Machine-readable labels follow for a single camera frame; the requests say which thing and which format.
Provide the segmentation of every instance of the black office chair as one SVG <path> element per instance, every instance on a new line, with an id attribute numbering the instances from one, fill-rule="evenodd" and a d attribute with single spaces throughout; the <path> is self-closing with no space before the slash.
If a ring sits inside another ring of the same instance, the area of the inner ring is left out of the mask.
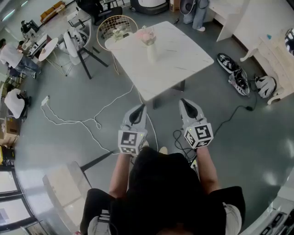
<path id="1" fill-rule="evenodd" d="M 104 11 L 99 0 L 76 0 L 76 2 L 79 8 L 92 16 L 92 22 L 97 26 L 107 18 L 123 13 L 120 6 Z"/>

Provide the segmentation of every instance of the helmet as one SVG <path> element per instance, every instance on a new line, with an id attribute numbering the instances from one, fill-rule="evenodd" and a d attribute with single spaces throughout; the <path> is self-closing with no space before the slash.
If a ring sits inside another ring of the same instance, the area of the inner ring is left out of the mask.
<path id="1" fill-rule="evenodd" d="M 275 79 L 269 76 L 255 77 L 255 85 L 257 87 L 258 94 L 262 98 L 267 98 L 271 96 L 277 88 L 277 83 Z"/>
<path id="2" fill-rule="evenodd" d="M 239 65 L 236 64 L 231 57 L 224 53 L 217 55 L 217 61 L 228 73 L 232 73 L 233 71 L 239 69 Z"/>
<path id="3" fill-rule="evenodd" d="M 234 71 L 229 76 L 228 82 L 237 90 L 239 94 L 249 96 L 250 88 L 247 81 L 247 74 L 242 68 Z"/>

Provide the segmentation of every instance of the person in white shirt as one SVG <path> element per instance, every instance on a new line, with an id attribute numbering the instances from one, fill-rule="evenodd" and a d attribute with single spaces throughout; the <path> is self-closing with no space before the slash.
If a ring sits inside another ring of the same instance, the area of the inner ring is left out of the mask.
<path id="1" fill-rule="evenodd" d="M 27 107 L 30 105 L 30 97 L 26 98 L 19 89 L 14 89 L 14 87 L 9 84 L 7 86 L 7 95 L 4 103 L 12 112 L 15 118 L 26 118 L 25 112 Z"/>
<path id="2" fill-rule="evenodd" d="M 0 40 L 0 49 L 0 61 L 3 64 L 9 64 L 10 67 L 34 79 L 36 79 L 37 73 L 41 73 L 41 69 L 37 64 L 19 52 L 13 45 L 6 44 L 5 39 Z"/>

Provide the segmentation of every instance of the white vase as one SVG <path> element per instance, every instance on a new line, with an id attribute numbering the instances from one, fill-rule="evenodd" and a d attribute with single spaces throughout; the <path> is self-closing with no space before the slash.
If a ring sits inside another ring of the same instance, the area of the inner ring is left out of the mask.
<path id="1" fill-rule="evenodd" d="M 156 45 L 153 43 L 152 45 L 147 46 L 147 57 L 148 61 L 151 64 L 154 64 L 157 59 L 157 50 L 156 50 Z"/>

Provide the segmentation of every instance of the white helmet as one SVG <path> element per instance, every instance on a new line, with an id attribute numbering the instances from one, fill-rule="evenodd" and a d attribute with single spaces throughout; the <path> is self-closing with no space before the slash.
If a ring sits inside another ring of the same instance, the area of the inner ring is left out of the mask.
<path id="1" fill-rule="evenodd" d="M 277 88 L 275 79 L 269 76 L 255 77 L 255 85 L 262 98 L 271 96 Z"/>

